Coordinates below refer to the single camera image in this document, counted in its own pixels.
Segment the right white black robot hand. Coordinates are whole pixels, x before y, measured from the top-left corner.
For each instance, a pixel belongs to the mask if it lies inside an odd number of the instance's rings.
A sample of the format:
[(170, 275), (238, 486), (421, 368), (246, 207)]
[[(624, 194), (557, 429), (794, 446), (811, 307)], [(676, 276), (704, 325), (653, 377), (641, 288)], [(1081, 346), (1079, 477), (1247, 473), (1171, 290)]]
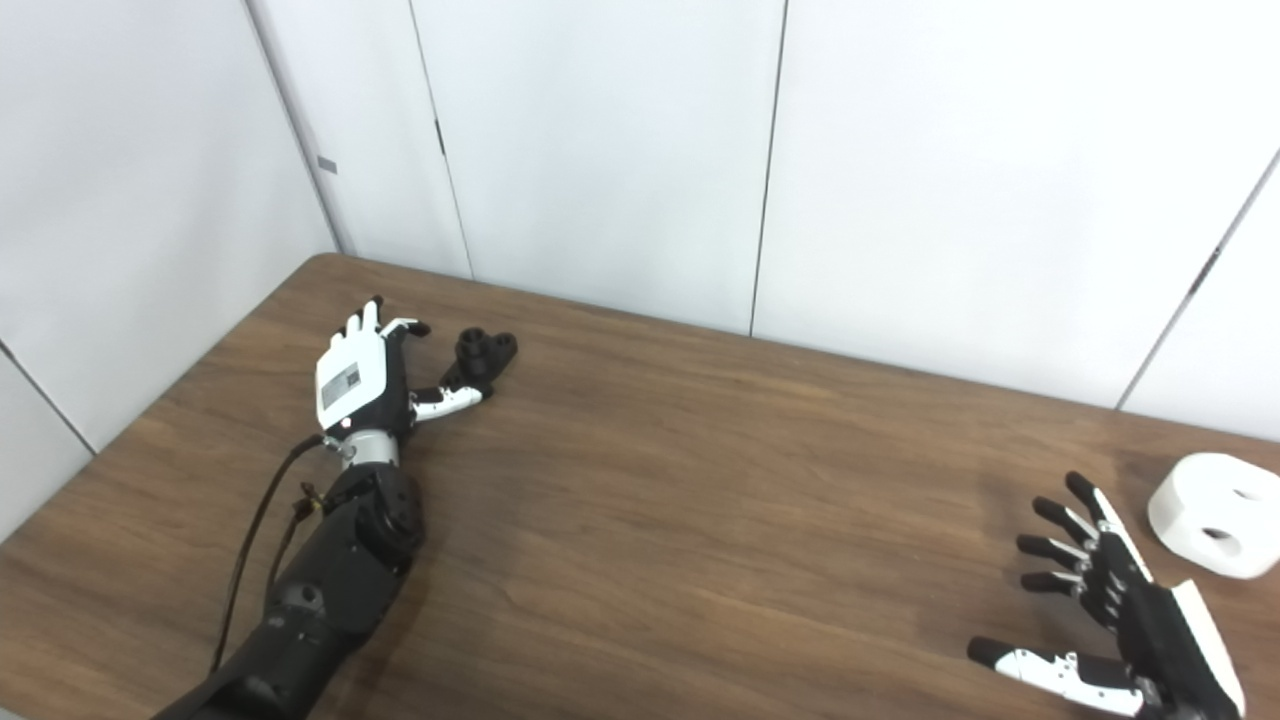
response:
[(1106, 659), (1051, 652), (973, 637), (966, 656), (1023, 685), (1075, 705), (1130, 719), (1243, 719), (1245, 693), (1204, 598), (1192, 580), (1157, 583), (1105, 492), (1078, 471), (1065, 486), (1080, 512), (1051, 498), (1034, 512), (1069, 542), (1019, 536), (1018, 550), (1059, 565), (1028, 573), (1021, 588), (1075, 601), (1117, 643)]

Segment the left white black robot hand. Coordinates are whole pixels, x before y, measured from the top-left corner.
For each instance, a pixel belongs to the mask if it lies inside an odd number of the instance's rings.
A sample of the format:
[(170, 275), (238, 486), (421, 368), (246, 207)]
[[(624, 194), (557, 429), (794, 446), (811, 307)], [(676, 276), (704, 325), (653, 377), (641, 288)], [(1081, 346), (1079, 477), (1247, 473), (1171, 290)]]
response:
[(381, 320), (384, 299), (372, 296), (330, 337), (315, 369), (315, 409), (324, 433), (347, 439), (364, 430), (380, 430), (397, 439), (417, 424), (477, 405), (494, 393), (472, 380), (448, 380), (434, 388), (410, 388), (404, 342), (424, 338), (430, 325), (397, 316)]

